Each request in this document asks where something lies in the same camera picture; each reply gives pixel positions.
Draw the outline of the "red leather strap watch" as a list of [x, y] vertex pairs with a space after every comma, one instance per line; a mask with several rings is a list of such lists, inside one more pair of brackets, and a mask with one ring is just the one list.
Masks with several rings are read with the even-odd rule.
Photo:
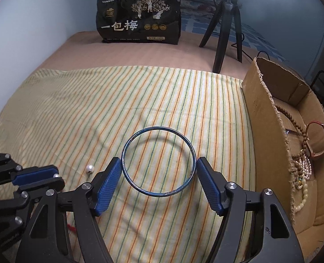
[[324, 123], [311, 121], [306, 125], [307, 148], [312, 159], [324, 156]]

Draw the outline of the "black snack bag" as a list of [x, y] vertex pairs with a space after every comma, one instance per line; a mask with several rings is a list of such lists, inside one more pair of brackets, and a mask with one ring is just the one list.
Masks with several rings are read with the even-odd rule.
[[178, 44], [181, 0], [97, 0], [96, 26], [104, 43]]

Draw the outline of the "striped yellow cloth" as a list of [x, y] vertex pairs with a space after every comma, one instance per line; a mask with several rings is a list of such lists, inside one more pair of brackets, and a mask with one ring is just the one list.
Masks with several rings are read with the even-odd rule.
[[[178, 188], [192, 156], [245, 189], [255, 156], [242, 83], [190, 69], [123, 66], [39, 69], [0, 114], [0, 153], [24, 167], [55, 165], [70, 191], [125, 155], [133, 181], [152, 192]], [[198, 178], [167, 198], [148, 197], [120, 178], [98, 219], [115, 262], [205, 262], [221, 218]]]

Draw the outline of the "black tripod stand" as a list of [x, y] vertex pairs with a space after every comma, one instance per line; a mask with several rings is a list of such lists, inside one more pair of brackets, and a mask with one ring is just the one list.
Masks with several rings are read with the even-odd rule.
[[238, 0], [220, 1], [199, 44], [200, 48], [203, 48], [207, 44], [218, 22], [220, 22], [220, 32], [213, 64], [213, 73], [219, 74], [226, 55], [232, 23], [234, 23], [236, 36], [237, 60], [242, 63], [242, 24]]

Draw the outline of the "open cardboard box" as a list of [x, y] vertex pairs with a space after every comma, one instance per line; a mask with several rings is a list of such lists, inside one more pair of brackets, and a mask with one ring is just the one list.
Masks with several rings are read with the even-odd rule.
[[297, 234], [306, 262], [324, 262], [324, 156], [312, 159], [303, 193], [294, 186], [294, 156], [311, 121], [324, 108], [305, 81], [278, 64], [255, 58], [242, 82], [255, 150], [256, 189], [271, 188]]

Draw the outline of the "pearl earring stud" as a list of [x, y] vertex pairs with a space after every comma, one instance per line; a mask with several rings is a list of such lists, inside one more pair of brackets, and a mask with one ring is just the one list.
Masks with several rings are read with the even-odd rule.
[[86, 166], [85, 170], [86, 170], [87, 174], [91, 174], [94, 171], [94, 166], [89, 164], [89, 165]]

